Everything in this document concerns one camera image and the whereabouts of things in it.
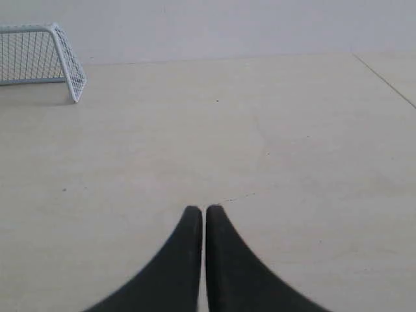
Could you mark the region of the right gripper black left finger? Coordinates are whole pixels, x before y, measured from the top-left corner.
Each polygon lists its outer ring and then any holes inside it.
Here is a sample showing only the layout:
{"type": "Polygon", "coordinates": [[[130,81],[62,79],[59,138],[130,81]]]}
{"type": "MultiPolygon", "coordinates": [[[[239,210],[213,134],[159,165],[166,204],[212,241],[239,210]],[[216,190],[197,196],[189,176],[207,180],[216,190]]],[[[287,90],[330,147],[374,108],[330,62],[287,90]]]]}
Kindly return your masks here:
{"type": "Polygon", "coordinates": [[[188,206],[151,261],[89,311],[197,311],[202,262],[202,212],[188,206]]]}

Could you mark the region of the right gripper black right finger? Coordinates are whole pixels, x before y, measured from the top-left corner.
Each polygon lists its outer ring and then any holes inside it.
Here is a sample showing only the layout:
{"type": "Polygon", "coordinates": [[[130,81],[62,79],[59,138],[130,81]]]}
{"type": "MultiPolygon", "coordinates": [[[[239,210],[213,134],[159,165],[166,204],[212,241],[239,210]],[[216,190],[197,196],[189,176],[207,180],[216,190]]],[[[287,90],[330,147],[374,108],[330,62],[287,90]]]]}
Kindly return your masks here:
{"type": "Polygon", "coordinates": [[[206,211],[210,311],[326,311],[273,273],[247,246],[221,205],[206,211]]]}

